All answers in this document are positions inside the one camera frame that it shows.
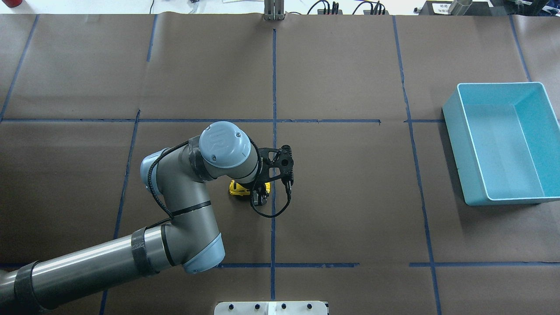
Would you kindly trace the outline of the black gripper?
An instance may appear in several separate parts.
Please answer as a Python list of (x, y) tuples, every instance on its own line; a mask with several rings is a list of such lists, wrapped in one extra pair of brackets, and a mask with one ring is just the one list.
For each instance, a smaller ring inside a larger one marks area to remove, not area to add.
[(251, 190), (250, 200), (254, 207), (266, 205), (269, 197), (268, 182), (280, 179), (283, 184), (294, 184), (294, 160), (292, 148), (283, 145), (280, 149), (260, 148), (261, 168), (256, 185)]

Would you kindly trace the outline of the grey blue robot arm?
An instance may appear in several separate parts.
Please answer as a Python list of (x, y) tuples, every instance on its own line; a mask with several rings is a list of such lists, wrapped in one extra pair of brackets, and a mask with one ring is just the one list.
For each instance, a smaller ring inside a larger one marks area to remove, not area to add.
[[(146, 155), (199, 134), (207, 122), (3, 122), (1, 269), (99, 245), (164, 219), (140, 179)], [(220, 300), (270, 298), (270, 220), (208, 183), (231, 267), (198, 275), (176, 266), (95, 293), (55, 315), (210, 314)]]

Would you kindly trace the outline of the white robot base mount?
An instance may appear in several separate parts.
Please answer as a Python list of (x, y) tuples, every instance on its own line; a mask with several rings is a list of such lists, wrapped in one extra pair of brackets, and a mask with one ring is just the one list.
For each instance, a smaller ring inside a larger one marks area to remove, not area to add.
[(214, 308), (214, 315), (328, 315), (323, 301), (224, 301)]

